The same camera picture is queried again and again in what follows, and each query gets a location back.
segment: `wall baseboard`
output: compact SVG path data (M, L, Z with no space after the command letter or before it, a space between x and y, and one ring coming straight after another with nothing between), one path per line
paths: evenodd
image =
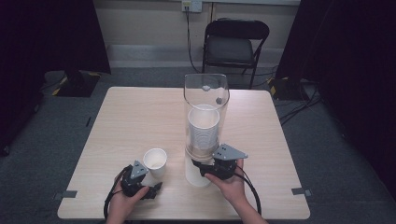
M107 57L110 67L188 67L189 52L180 46L109 45ZM202 66L202 47L191 47L195 67ZM259 67L279 64L283 49L263 49Z

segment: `black folding chair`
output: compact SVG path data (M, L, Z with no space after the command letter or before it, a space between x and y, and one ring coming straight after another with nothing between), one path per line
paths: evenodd
M249 88L252 88L262 44L270 30L262 21L222 18L210 22L205 29L202 73L206 66L253 69ZM252 40L260 41L254 50Z

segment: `cable on floor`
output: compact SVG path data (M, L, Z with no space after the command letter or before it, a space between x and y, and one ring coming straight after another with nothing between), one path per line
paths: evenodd
M192 62L191 39L190 39L190 9L188 7L184 7L184 9L186 11L186 19L187 19L187 48L189 50L190 63L196 73L201 73L200 71L198 71L198 69L194 66L194 63Z

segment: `white paper cup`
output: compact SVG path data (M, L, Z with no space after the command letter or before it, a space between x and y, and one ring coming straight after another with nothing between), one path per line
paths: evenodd
M188 116L190 142L193 147L208 150L215 146L219 134L219 111L211 105L198 105Z
M166 152L161 148L150 149L143 158L143 163L155 178L161 178L165 175L166 161Z

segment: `hand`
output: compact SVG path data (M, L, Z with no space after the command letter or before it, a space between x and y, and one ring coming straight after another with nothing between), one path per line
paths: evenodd
M113 190L113 197L110 201L108 209L108 217L106 224L121 224L134 210L134 205L143 198L149 191L149 187L145 186L140 189L133 197L127 197L122 193L120 181Z
M236 167L235 172L244 176L242 171L244 160L239 159L236 164L238 167ZM233 175L229 179L221 180L211 174L205 174L205 177L218 186L224 198L233 206L244 224L268 224L248 202L245 195L245 182L242 178Z
M244 160L239 159L236 164L238 167L236 167L235 172L243 176L244 173L241 169L244 167ZM226 180L221 180L211 174L205 174L205 177L218 186L224 198L230 204L234 205L236 203L245 203L247 201L247 197L245 195L245 183L240 177L233 175L231 178Z

